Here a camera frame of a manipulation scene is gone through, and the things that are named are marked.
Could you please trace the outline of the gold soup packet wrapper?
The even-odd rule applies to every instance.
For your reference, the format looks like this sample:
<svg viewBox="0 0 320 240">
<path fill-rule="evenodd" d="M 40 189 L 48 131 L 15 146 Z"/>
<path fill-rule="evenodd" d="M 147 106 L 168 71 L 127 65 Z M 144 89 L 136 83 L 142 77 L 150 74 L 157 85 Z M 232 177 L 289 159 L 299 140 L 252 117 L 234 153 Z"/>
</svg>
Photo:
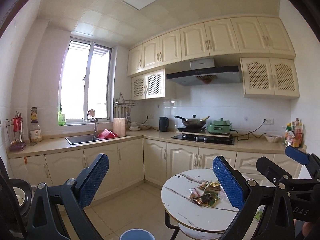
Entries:
<svg viewBox="0 0 320 240">
<path fill-rule="evenodd" d="M 204 181 L 198 188 L 203 192 L 219 192 L 221 184 L 218 181 Z"/>
</svg>

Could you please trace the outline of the green gold snack wrapper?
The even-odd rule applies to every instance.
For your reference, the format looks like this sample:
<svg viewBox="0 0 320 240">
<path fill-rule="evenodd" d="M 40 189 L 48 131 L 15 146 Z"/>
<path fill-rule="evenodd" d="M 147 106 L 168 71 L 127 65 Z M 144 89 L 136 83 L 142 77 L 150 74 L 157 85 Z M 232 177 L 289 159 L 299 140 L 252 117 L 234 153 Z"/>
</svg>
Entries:
<svg viewBox="0 0 320 240">
<path fill-rule="evenodd" d="M 219 193 L 218 192 L 207 192 L 204 193 L 202 196 L 202 204 L 209 207 L 214 207 L 218 200 L 219 200 Z"/>
</svg>

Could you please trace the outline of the red white checkered wrapper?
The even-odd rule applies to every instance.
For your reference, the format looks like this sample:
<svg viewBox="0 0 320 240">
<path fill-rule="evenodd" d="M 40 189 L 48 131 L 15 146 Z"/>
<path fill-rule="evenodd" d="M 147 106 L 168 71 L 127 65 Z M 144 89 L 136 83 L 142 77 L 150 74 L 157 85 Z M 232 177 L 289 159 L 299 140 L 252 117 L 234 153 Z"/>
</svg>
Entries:
<svg viewBox="0 0 320 240">
<path fill-rule="evenodd" d="M 202 196 L 202 193 L 197 191 L 197 188 L 190 188 L 189 192 L 190 192 L 190 196 L 189 196 L 190 199 L 194 199 Z"/>
</svg>

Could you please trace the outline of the steel kitchen sink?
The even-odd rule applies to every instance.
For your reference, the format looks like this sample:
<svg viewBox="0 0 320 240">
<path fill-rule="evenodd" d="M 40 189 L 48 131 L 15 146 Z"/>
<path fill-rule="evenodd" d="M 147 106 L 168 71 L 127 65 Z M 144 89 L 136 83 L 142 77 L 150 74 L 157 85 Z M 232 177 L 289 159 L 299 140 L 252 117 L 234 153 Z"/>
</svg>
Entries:
<svg viewBox="0 0 320 240">
<path fill-rule="evenodd" d="M 93 134 L 65 137 L 65 139 L 70 145 L 84 144 L 84 143 L 100 140 L 99 138 L 95 137 Z"/>
</svg>

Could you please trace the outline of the blue plastic trash bucket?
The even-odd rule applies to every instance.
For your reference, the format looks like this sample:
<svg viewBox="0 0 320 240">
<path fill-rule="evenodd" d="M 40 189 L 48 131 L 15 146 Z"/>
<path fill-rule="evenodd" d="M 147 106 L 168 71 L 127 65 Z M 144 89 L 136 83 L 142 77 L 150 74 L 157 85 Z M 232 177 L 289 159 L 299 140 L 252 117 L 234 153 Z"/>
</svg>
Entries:
<svg viewBox="0 0 320 240">
<path fill-rule="evenodd" d="M 155 240 L 152 233 L 144 229 L 130 229 L 123 232 L 120 240 Z"/>
</svg>

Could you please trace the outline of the cluster of condiment bottles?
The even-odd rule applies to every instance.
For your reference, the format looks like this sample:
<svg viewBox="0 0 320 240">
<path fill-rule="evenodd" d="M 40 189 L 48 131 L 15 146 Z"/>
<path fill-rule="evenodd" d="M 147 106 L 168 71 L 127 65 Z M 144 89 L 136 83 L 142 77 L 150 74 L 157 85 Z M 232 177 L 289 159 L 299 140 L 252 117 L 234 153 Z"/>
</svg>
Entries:
<svg viewBox="0 0 320 240">
<path fill-rule="evenodd" d="M 288 122 L 285 128 L 284 145 L 300 148 L 303 146 L 304 125 L 300 118 Z"/>
</svg>

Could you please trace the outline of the black gas stove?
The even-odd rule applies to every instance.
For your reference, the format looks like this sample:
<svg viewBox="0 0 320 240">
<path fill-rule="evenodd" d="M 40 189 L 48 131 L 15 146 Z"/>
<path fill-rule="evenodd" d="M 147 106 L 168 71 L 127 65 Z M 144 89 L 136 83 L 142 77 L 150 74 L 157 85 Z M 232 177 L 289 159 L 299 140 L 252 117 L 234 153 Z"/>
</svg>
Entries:
<svg viewBox="0 0 320 240">
<path fill-rule="evenodd" d="M 201 131 L 207 131 L 205 127 L 201 128 L 178 128 L 178 131 L 186 131 L 186 132 L 195 132 L 199 133 Z M 221 144 L 221 145 L 234 145 L 235 138 L 231 135 L 228 138 L 221 138 L 221 137 L 208 137 L 208 136 L 200 136 L 200 135 L 191 135 L 191 134 L 181 134 L 176 132 L 177 134 L 172 139 L 179 139 L 179 140 L 186 140 L 186 141 L 193 141 L 193 142 L 206 142 L 210 144 Z"/>
</svg>

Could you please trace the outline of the wooden board under cookers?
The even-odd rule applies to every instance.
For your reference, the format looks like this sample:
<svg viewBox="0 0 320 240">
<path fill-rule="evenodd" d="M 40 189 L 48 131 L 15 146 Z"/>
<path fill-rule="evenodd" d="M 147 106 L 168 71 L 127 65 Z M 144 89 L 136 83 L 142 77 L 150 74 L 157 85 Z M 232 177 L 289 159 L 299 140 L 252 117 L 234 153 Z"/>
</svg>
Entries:
<svg viewBox="0 0 320 240">
<path fill-rule="evenodd" d="M 231 133 L 228 134 L 211 134 L 207 131 L 201 131 L 199 133 L 195 132 L 186 132 L 186 131 L 178 131 L 181 134 L 191 134 L 191 135 L 200 135 L 200 136 L 208 136 L 208 137 L 221 137 L 221 138 L 228 138 L 231 136 Z"/>
</svg>

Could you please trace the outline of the green electric cooker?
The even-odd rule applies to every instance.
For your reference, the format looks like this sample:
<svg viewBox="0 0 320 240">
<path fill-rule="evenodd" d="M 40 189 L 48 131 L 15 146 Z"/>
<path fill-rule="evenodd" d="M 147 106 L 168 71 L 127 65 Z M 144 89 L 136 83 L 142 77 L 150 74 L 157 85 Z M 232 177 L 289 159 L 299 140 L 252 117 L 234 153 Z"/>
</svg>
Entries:
<svg viewBox="0 0 320 240">
<path fill-rule="evenodd" d="M 229 120 L 220 118 L 213 120 L 207 128 L 210 134 L 227 135 L 232 129 L 232 123 Z"/>
</svg>

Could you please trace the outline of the red plastic basin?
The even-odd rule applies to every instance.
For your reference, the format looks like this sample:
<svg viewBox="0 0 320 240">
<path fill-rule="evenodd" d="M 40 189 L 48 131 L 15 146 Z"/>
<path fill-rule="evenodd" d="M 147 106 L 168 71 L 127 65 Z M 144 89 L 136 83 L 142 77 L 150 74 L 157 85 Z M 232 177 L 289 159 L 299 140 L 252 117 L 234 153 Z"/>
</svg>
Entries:
<svg viewBox="0 0 320 240">
<path fill-rule="evenodd" d="M 108 129 L 104 129 L 101 133 L 98 134 L 98 138 L 101 140 L 104 139 L 111 139 L 118 137 L 117 133 L 113 133 L 112 131 Z"/>
</svg>

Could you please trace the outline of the black rice cooker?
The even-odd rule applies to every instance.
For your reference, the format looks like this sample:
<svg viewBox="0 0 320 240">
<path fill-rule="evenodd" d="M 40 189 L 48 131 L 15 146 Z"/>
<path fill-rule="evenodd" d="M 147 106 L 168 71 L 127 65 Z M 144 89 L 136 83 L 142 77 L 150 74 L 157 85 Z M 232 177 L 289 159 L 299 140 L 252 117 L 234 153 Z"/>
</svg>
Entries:
<svg viewBox="0 0 320 240">
<path fill-rule="evenodd" d="M 27 226 L 29 211 L 33 198 L 33 189 L 27 181 L 17 178 L 11 178 L 9 180 L 13 186 L 14 193 L 16 194 L 23 225 Z M 11 233 L 13 233 L 14 237 L 23 237 L 13 211 L 9 212 L 8 224 L 9 230 Z"/>
</svg>

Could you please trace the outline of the steel wok with lid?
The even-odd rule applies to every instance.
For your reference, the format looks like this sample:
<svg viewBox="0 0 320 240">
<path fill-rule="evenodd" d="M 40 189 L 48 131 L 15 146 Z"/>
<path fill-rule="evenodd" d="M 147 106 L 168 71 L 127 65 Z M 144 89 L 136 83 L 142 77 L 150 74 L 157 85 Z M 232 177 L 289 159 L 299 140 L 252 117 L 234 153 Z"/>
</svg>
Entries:
<svg viewBox="0 0 320 240">
<path fill-rule="evenodd" d="M 195 114 L 193 115 L 192 118 L 184 118 L 184 117 L 175 115 L 174 118 L 182 120 L 182 123 L 187 128 L 201 128 L 206 124 L 207 120 L 209 119 L 209 116 L 199 119 L 196 117 Z"/>
</svg>

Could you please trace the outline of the wooden cutting board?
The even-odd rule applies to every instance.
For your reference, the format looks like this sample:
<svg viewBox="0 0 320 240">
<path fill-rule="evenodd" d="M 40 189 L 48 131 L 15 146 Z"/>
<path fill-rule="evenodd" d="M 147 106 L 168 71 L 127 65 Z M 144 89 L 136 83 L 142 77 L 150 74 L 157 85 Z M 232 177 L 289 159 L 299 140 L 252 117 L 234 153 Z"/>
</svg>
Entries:
<svg viewBox="0 0 320 240">
<path fill-rule="evenodd" d="M 124 137 L 126 135 L 126 119 L 114 118 L 113 120 L 113 133 L 118 137 Z"/>
</svg>

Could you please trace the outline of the stacked white bowls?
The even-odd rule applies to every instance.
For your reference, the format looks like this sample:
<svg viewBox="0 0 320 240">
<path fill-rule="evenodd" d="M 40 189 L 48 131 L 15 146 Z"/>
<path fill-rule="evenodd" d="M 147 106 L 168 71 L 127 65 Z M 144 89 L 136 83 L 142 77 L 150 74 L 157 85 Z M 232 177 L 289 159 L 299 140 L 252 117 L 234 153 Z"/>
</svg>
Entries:
<svg viewBox="0 0 320 240">
<path fill-rule="evenodd" d="M 130 131 L 139 131 L 140 127 L 136 122 L 131 122 L 129 126 Z"/>
</svg>

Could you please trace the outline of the black range hood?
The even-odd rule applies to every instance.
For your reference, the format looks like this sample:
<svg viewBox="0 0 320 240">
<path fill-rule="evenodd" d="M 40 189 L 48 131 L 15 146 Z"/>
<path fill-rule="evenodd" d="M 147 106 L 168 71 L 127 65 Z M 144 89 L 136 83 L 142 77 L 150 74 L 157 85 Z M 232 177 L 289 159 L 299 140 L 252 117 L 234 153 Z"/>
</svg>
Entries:
<svg viewBox="0 0 320 240">
<path fill-rule="evenodd" d="M 167 74 L 167 80 L 182 86 L 241 83 L 238 65 L 219 66 L 214 58 L 190 61 L 190 69 Z"/>
</svg>

